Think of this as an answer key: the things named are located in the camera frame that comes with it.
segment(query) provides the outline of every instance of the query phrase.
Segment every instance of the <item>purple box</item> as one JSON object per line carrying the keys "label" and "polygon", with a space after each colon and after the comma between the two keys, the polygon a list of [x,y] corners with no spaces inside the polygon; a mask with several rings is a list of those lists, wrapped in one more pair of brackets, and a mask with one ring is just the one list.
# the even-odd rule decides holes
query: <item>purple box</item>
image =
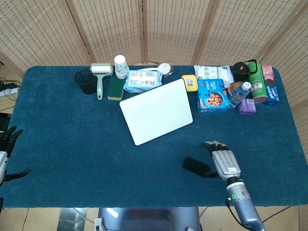
{"label": "purple box", "polygon": [[239,114],[240,115],[252,115],[256,113],[255,100],[252,99],[242,99],[239,104]]}

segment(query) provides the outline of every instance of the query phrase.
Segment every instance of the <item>water bottle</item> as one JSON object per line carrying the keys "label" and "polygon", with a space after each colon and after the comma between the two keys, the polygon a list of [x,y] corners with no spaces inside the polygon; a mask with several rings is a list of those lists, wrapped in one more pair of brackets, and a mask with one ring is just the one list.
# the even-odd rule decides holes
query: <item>water bottle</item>
{"label": "water bottle", "polygon": [[230,108],[236,107],[250,92],[251,84],[245,82],[239,85],[229,99]]}

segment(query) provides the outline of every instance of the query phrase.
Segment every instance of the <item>power strip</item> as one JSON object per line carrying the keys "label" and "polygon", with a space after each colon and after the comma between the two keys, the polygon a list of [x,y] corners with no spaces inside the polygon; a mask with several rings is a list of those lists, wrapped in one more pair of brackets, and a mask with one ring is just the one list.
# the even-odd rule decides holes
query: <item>power strip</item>
{"label": "power strip", "polygon": [[96,218],[94,220],[94,231],[106,231],[103,225],[103,218]]}
{"label": "power strip", "polygon": [[14,95],[17,94],[19,91],[19,88],[13,88],[13,89],[6,89],[3,91],[0,91],[0,97],[6,97],[6,95]]}

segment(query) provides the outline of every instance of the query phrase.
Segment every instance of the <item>yellow box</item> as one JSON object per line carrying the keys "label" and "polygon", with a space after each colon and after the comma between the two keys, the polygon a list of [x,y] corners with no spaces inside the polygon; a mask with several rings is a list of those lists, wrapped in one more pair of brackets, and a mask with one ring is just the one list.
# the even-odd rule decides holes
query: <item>yellow box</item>
{"label": "yellow box", "polygon": [[197,78],[195,75],[184,75],[182,79],[185,82],[187,92],[198,91]]}

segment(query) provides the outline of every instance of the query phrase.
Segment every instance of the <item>lint roller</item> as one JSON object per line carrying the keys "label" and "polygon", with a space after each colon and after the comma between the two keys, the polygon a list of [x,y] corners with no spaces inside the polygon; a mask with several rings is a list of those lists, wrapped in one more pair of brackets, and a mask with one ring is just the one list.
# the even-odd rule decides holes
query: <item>lint roller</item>
{"label": "lint roller", "polygon": [[103,78],[113,74],[112,64],[91,64],[90,71],[97,76],[97,98],[103,98]]}

